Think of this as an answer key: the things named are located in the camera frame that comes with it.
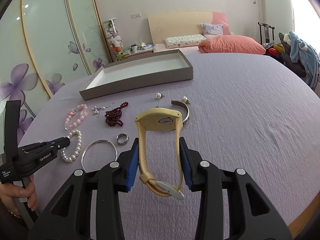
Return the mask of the left hand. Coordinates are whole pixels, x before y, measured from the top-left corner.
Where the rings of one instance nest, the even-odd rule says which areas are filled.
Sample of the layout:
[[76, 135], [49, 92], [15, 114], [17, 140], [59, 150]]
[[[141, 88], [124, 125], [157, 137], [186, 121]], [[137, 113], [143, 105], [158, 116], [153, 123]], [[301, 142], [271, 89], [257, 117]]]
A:
[[20, 213], [16, 207], [16, 204], [14, 203], [14, 197], [26, 197], [28, 199], [27, 205], [32, 211], [37, 210], [39, 207], [36, 195], [36, 187], [34, 184], [34, 175], [29, 176], [28, 179], [29, 184], [26, 186], [26, 188], [22, 188], [11, 183], [1, 184], [1, 201], [7, 210], [16, 217], [19, 217]]

